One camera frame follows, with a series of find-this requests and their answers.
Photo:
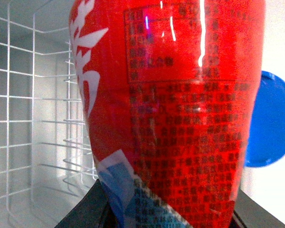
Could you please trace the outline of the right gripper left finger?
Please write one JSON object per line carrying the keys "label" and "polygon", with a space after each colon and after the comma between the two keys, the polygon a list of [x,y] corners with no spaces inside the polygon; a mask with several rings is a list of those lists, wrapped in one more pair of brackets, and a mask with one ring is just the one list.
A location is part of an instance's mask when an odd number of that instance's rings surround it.
{"label": "right gripper left finger", "polygon": [[83,199],[55,228],[114,228],[115,215],[108,198],[97,180]]}

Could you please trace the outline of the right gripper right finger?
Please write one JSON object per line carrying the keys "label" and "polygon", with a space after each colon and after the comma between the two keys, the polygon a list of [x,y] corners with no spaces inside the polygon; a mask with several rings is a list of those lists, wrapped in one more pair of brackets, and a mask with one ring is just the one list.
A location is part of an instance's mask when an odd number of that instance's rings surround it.
{"label": "right gripper right finger", "polygon": [[253,201],[245,192],[239,190],[231,227],[285,228],[285,224]]}

